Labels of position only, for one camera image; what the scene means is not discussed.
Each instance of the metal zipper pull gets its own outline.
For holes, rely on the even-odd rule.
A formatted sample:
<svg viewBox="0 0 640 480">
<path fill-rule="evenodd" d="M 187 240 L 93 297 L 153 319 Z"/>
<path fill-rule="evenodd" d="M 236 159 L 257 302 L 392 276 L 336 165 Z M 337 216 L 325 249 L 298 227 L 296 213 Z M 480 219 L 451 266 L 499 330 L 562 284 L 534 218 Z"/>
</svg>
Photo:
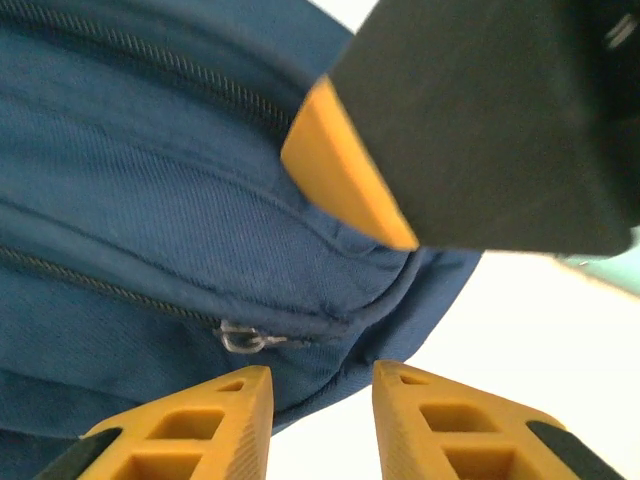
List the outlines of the metal zipper pull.
<svg viewBox="0 0 640 480">
<path fill-rule="evenodd" d="M 222 341 L 222 345 L 230 353 L 251 355 L 261 352 L 267 347 L 288 342 L 287 337 L 264 336 L 255 328 L 238 327 L 223 320 L 220 329 L 216 331 Z"/>
</svg>

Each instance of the zipper track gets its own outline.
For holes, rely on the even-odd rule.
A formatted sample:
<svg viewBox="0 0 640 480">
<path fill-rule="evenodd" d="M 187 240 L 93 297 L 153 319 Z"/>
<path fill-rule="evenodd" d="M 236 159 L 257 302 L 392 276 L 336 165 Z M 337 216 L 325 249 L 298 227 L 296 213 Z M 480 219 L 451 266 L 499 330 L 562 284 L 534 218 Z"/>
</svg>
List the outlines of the zipper track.
<svg viewBox="0 0 640 480">
<path fill-rule="evenodd" d="M 181 87 L 195 90 L 205 100 L 215 101 L 246 120 L 257 123 L 269 133 L 283 140 L 292 124 L 292 117 L 260 94 L 235 82 L 223 73 L 198 64 L 185 55 L 166 47 L 150 43 L 136 35 L 108 27 L 93 20 L 59 12 L 28 0 L 0 0 L 0 23 L 26 27 L 35 33 L 53 32 L 70 37 L 94 48 L 106 49 L 135 63 L 136 66 L 150 68 L 166 77 L 167 74 L 180 82 Z M 85 287 L 98 293 L 124 300 L 130 304 L 150 308 L 183 321 L 196 322 L 213 330 L 220 336 L 225 347 L 236 348 L 235 353 L 256 353 L 262 348 L 274 345 L 290 347 L 306 346 L 312 338 L 273 337 L 250 327 L 235 327 L 219 318 L 193 310 L 178 307 L 168 302 L 131 292 L 125 288 L 78 273 L 64 266 L 22 253 L 0 245 L 0 263 L 9 263 L 18 268 L 35 271 L 66 283 Z M 235 343 L 238 336 L 240 343 Z"/>
<path fill-rule="evenodd" d="M 138 36 L 26 0 L 0 0 L 2 20 L 29 27 L 36 32 L 47 29 L 89 42 L 161 73 L 171 74 L 206 98 L 220 102 L 280 138 L 284 138 L 291 126 L 291 116 L 260 94 L 185 55 Z"/>
<path fill-rule="evenodd" d="M 46 260 L 42 260 L 38 257 L 27 255 L 25 253 L 19 252 L 18 250 L 1 245 L 0 263 L 11 263 L 12 265 L 17 267 L 26 267 L 31 271 L 44 274 L 47 277 L 53 277 L 64 282 L 71 283 L 73 285 L 86 287 L 98 293 L 115 297 L 120 300 L 125 300 L 134 305 L 145 308 L 152 308 L 160 313 L 171 315 L 183 320 L 196 321 L 198 324 L 206 328 L 211 328 L 214 330 L 220 329 L 221 320 L 215 317 L 194 312 L 186 308 L 177 307 L 173 304 L 162 302 L 160 300 L 155 300 L 153 298 L 147 297 L 146 295 L 131 292 L 125 288 L 103 282 L 96 278 L 75 272 L 69 268 L 57 265 L 52 262 L 48 262 Z"/>
</svg>

